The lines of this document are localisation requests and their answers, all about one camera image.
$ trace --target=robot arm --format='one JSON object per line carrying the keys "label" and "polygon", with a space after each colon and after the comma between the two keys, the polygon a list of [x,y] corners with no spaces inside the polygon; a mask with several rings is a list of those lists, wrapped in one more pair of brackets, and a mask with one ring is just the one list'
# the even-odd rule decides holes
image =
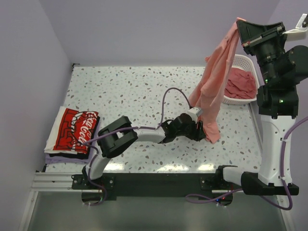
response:
{"label": "robot arm", "polygon": [[292,184],[290,173],[291,136],[287,141],[284,137],[298,113],[296,85],[308,76],[308,47],[296,46],[285,52],[284,43],[306,37],[307,14],[289,31],[283,23],[262,26],[238,21],[237,25],[242,46],[247,54],[257,57],[265,82],[257,95],[263,127],[262,162],[259,172],[221,167],[220,177],[241,185],[245,194],[286,195],[287,185],[290,194],[297,195],[299,188]]}
{"label": "robot arm", "polygon": [[201,113],[201,108],[192,107],[174,120],[166,120],[158,128],[134,126],[127,116],[120,117],[99,131],[98,136],[100,137],[123,128],[122,132],[117,132],[98,140],[102,155],[98,155],[93,162],[90,162],[83,168],[82,173],[84,178],[88,178],[90,168],[90,179],[95,180],[100,178],[109,160],[121,155],[136,141],[169,143],[178,136],[185,136],[195,141],[204,139],[203,123],[202,121],[198,121],[198,116]]}

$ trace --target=white laundry basket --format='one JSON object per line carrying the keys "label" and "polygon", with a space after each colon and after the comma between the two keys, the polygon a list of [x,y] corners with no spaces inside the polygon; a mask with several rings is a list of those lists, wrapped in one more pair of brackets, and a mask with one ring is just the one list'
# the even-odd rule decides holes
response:
{"label": "white laundry basket", "polygon": [[[252,62],[252,60],[250,58],[248,58],[244,55],[236,54],[235,57],[234,57],[234,60],[233,60],[232,67],[240,68],[244,71],[250,71],[255,78],[256,88],[258,89],[260,87],[254,63]],[[248,100],[233,99],[233,98],[229,98],[225,95],[223,97],[224,97],[223,101],[222,101],[223,103],[234,104],[234,105],[247,104],[247,103],[250,103],[250,102],[257,100],[257,96],[253,99],[248,99]]]}

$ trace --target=folded clothes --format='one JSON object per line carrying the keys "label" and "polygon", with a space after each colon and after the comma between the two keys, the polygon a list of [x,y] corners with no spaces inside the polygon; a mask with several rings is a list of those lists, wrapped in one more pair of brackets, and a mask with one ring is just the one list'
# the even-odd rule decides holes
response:
{"label": "folded clothes", "polygon": [[256,81],[251,72],[231,68],[225,88],[225,96],[233,99],[253,99],[256,93]]}
{"label": "folded clothes", "polygon": [[99,119],[98,112],[60,107],[44,149],[46,163],[88,162],[90,147],[82,143],[94,137]]}

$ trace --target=speckled tabletop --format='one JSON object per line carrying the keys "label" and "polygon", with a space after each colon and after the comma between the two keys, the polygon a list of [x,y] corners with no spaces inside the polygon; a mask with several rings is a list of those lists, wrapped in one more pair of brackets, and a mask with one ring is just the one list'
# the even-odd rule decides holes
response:
{"label": "speckled tabletop", "polygon": [[[189,96],[204,67],[75,67],[64,106],[98,111],[100,130],[120,116],[139,125],[156,127],[161,100],[167,88],[177,87]],[[188,109],[183,96],[171,90],[166,97],[165,119]],[[217,117],[221,139],[176,138],[168,144],[135,142],[113,158],[104,172],[214,172],[219,165],[258,169],[261,153],[247,105],[221,105]],[[80,173],[83,164],[47,165],[46,172]]]}

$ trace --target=pink cloth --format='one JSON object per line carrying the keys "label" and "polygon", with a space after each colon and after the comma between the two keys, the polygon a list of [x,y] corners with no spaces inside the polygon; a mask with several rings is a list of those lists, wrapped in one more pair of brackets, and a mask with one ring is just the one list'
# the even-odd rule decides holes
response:
{"label": "pink cloth", "polygon": [[225,96],[234,99],[253,99],[256,93],[256,81],[251,72],[231,68]]}
{"label": "pink cloth", "polygon": [[220,139],[216,117],[223,100],[238,40],[239,33],[235,22],[213,54],[205,58],[207,65],[202,79],[189,96],[189,102],[192,106],[203,109],[201,115],[203,128],[206,133],[206,139],[212,143]]}

